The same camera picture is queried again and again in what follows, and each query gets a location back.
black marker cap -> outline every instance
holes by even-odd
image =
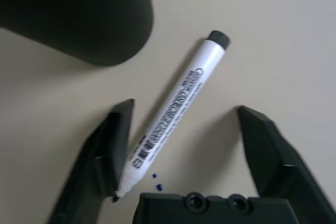
[[[226,48],[230,45],[229,37],[227,37],[220,31],[212,31],[207,40],[212,40],[213,42],[216,42],[221,47],[223,47],[224,50],[226,50]]]

black cylinder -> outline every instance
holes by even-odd
[[[134,56],[153,24],[151,0],[0,0],[0,25],[95,65]]]

beige table surface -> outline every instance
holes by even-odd
[[[0,223],[42,224],[85,138],[135,98],[130,142],[190,52],[213,29],[231,39],[133,192],[97,223],[131,223],[139,193],[256,195],[234,106],[266,113],[336,205],[336,0],[153,0],[148,43],[131,60],[91,66],[0,29]],[[157,173],[158,178],[151,178]]]

whiteboard marker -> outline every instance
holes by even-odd
[[[143,178],[199,90],[222,59],[229,44],[229,38],[220,31],[212,31],[202,43],[181,79],[128,157],[118,187],[118,197],[123,197]]]

blue ink drop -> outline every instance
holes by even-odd
[[[158,185],[156,186],[156,188],[157,188],[157,190],[162,191],[162,185],[161,185],[161,184],[158,184]]]

